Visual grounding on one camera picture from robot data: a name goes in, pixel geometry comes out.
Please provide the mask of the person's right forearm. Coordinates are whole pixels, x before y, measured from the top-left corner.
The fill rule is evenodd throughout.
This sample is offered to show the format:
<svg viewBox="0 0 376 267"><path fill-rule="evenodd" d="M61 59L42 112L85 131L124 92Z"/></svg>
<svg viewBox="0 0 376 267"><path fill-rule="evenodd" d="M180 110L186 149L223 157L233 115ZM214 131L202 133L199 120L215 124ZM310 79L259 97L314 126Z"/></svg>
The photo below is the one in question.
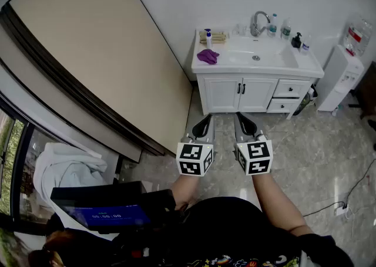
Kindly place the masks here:
<svg viewBox="0 0 376 267"><path fill-rule="evenodd" d="M312 234L303 215L285 195L270 173L252 176L262 211L271 224L295 236Z"/></svg>

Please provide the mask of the beige door panel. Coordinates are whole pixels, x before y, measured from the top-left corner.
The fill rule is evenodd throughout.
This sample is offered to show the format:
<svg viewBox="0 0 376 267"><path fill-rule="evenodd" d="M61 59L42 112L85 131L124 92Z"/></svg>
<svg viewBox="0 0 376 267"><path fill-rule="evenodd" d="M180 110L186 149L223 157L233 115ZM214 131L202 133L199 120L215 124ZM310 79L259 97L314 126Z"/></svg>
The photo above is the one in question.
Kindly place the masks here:
<svg viewBox="0 0 376 267"><path fill-rule="evenodd" d="M175 155L192 85L141 0L9 0L21 21L90 92ZM108 129L57 89L5 32L6 70L79 131L139 161L146 151Z"/></svg>

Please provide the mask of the white vanity cabinet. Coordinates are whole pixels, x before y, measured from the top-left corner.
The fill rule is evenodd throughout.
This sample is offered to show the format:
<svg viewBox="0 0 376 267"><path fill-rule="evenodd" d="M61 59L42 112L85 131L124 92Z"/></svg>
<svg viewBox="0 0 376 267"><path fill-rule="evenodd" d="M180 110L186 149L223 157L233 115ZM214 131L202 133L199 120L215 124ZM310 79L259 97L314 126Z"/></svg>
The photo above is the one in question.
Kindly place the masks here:
<svg viewBox="0 0 376 267"><path fill-rule="evenodd" d="M258 73L198 74L203 113L285 113L290 119L314 79Z"/></svg>

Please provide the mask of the white fabric bundle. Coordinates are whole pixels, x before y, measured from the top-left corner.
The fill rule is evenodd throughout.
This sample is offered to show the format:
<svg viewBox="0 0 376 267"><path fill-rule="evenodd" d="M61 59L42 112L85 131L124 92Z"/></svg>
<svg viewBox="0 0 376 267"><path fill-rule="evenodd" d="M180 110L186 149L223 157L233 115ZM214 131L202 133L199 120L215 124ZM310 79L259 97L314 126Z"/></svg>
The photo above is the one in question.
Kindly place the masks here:
<svg viewBox="0 0 376 267"><path fill-rule="evenodd" d="M106 185L104 173L108 165L101 158L63 143L46 143L36 160L33 185L41 198L55 211L51 200L54 188Z"/></svg>

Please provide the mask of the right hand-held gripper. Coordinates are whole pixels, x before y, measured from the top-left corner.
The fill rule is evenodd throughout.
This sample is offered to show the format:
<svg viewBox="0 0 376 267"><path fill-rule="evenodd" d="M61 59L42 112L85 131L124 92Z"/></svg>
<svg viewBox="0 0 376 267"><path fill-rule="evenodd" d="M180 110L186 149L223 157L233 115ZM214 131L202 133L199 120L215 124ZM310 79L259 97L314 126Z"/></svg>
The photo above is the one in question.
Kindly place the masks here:
<svg viewBox="0 0 376 267"><path fill-rule="evenodd" d="M256 137L254 141L236 143L236 159L245 175L267 174L273 162L273 148L271 140L261 134L262 122L248 114L237 112L234 117L236 140L244 140L244 134Z"/></svg>

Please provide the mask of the white water dispenser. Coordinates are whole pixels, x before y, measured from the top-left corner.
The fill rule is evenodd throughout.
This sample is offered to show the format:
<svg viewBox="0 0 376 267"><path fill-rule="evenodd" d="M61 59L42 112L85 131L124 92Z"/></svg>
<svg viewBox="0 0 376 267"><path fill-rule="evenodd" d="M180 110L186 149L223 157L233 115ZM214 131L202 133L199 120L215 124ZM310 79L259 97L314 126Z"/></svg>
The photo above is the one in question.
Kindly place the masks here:
<svg viewBox="0 0 376 267"><path fill-rule="evenodd" d="M318 96L315 105L318 111L334 111L355 86L364 71L363 64L347 50L336 45L324 70L324 76L315 88Z"/></svg>

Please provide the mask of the purple cloth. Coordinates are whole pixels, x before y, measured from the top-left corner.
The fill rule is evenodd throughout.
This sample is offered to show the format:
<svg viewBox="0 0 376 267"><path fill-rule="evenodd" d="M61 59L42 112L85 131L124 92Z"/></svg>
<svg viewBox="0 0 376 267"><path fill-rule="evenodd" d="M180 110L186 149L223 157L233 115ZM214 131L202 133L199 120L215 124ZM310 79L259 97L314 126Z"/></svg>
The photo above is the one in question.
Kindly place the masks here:
<svg viewBox="0 0 376 267"><path fill-rule="evenodd" d="M217 58L220 56L219 53L212 51L211 49L204 49L197 54L197 58L202 61L206 62L210 65L215 65L217 63Z"/></svg>

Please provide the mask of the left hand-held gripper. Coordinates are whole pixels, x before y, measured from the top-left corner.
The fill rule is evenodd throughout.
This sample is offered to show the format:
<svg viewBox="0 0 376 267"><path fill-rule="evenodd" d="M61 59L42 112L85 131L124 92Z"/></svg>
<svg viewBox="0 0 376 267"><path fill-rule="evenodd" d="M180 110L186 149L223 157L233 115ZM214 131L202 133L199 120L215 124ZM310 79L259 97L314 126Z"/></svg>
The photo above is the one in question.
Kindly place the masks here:
<svg viewBox="0 0 376 267"><path fill-rule="evenodd" d="M192 128L192 138L178 143L176 164L180 175L203 177L214 162L214 117L208 114Z"/></svg>

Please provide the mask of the chrome faucet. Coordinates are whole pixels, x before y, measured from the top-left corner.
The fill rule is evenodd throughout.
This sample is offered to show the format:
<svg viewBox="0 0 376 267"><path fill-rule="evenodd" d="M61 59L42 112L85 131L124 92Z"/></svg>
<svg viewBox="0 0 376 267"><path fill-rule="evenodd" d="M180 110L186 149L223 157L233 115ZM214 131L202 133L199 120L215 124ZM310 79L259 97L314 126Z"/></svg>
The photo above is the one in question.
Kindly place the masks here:
<svg viewBox="0 0 376 267"><path fill-rule="evenodd" d="M253 23L251 24L251 27L250 27L250 33L254 37L259 37L267 28L266 26L262 28L259 27L258 21L257 21L259 15L263 15L267 19L267 25L270 24L270 17L263 11L257 11L254 14Z"/></svg>

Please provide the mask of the dark-framed window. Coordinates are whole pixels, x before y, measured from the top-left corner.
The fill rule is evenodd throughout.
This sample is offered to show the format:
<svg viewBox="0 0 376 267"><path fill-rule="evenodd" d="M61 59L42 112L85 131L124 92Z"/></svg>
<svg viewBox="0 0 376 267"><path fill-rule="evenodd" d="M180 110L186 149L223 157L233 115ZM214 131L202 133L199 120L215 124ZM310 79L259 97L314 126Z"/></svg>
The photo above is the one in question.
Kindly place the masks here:
<svg viewBox="0 0 376 267"><path fill-rule="evenodd" d="M59 140L0 104L0 227L43 235L53 209L33 184L45 145Z"/></svg>

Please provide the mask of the clear blue-capped water bottle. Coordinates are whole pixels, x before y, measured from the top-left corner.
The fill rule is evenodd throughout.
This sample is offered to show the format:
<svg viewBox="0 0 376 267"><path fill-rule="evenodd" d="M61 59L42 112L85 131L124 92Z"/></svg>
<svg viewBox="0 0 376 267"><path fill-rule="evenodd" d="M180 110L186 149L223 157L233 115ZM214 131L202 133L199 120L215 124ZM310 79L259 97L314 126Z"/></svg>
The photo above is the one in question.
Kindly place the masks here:
<svg viewBox="0 0 376 267"><path fill-rule="evenodd" d="M275 37L276 36L276 32L277 32L277 14L274 13L270 19L270 24L269 24L269 27L268 27L268 36L269 37Z"/></svg>

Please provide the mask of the large clear water jug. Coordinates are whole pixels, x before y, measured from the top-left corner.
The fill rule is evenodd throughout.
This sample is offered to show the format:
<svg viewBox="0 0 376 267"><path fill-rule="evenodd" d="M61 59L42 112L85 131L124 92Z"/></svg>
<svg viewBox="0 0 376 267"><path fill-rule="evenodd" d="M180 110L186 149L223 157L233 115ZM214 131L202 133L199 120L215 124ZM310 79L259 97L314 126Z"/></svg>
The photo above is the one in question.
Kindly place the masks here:
<svg viewBox="0 0 376 267"><path fill-rule="evenodd" d="M369 44L372 23L359 14L351 15L345 24L343 47L351 56L362 56Z"/></svg>

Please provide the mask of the dark brown door frame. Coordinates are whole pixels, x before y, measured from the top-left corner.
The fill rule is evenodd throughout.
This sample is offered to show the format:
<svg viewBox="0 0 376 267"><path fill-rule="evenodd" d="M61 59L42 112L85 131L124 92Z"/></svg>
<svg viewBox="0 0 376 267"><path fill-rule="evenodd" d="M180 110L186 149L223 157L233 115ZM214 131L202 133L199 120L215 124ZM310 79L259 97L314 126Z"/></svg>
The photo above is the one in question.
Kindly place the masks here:
<svg viewBox="0 0 376 267"><path fill-rule="evenodd" d="M0 9L0 25L34 67L85 112L108 129L155 156L167 153L163 146L142 133L71 75L31 33L9 2Z"/></svg>

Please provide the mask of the brown wooden furniture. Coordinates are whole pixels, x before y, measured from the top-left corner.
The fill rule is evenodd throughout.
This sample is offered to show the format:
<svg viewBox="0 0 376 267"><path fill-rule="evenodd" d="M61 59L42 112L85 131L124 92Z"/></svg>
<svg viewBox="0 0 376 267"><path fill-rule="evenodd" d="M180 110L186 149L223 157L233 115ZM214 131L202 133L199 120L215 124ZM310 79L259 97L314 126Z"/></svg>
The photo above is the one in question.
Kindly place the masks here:
<svg viewBox="0 0 376 267"><path fill-rule="evenodd" d="M355 96L362 110L360 119L366 116L376 116L376 62L370 67L355 88Z"/></svg>

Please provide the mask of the small clear blue-label bottle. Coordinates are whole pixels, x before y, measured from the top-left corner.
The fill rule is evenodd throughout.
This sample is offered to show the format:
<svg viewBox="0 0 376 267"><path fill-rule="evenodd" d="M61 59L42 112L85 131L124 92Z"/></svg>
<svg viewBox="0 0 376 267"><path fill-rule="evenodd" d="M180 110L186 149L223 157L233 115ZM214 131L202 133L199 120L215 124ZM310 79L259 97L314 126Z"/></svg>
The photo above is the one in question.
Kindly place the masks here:
<svg viewBox="0 0 376 267"><path fill-rule="evenodd" d="M311 46L311 35L308 34L304 37L301 48L300 48L300 53L302 55L307 55L308 52L310 51L310 46Z"/></svg>

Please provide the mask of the person's left forearm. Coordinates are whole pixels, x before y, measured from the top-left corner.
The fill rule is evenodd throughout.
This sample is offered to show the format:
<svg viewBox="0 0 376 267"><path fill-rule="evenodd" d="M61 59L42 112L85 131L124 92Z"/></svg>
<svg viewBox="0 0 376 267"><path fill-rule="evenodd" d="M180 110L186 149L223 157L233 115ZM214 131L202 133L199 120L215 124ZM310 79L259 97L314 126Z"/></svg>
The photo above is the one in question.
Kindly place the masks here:
<svg viewBox="0 0 376 267"><path fill-rule="evenodd" d="M181 211L193 205L196 201L196 191L200 177L180 175L171 187L176 203L175 210Z"/></svg>

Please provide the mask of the black printed shirt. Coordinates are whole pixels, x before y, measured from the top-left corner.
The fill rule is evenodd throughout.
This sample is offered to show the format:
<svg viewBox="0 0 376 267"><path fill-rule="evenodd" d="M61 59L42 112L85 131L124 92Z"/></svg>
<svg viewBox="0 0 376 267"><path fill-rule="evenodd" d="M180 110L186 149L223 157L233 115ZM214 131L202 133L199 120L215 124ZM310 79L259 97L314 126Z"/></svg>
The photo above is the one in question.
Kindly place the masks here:
<svg viewBox="0 0 376 267"><path fill-rule="evenodd" d="M200 201L182 222L120 245L123 258L113 267L354 267L331 236L295 236L236 197ZM143 248L148 257L132 257Z"/></svg>

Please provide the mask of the white ceramic sink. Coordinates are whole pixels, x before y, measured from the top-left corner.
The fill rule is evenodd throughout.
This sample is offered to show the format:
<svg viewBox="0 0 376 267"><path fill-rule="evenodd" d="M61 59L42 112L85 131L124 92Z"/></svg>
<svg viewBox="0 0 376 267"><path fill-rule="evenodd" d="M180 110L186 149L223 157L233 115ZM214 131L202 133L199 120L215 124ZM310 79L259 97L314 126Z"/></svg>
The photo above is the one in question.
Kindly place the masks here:
<svg viewBox="0 0 376 267"><path fill-rule="evenodd" d="M263 34L259 38L233 35L228 31L225 44L215 43L213 51L220 54L215 65L202 62L197 54L204 49L196 33L194 44L192 72L204 73L259 73L272 75L289 75L320 79L324 71L312 53L302 55L290 42L280 38L270 38Z"/></svg>

